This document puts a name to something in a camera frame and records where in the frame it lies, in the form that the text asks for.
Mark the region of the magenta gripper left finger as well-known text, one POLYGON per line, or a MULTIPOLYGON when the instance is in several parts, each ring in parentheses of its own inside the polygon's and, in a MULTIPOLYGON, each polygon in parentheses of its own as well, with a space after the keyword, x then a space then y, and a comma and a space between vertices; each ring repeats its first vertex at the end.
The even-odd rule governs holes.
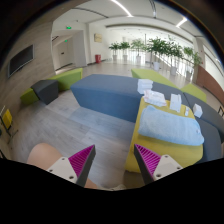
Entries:
POLYGON ((69 158, 59 158, 47 171, 84 187, 95 155, 95 146, 91 145, 69 158))

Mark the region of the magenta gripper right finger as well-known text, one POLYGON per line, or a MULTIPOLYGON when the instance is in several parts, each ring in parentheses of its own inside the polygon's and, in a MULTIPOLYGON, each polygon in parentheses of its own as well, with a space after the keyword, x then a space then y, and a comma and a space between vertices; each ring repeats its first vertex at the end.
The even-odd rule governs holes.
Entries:
POLYGON ((182 169, 171 156, 160 156, 138 144, 134 145, 134 155, 146 185, 182 169))

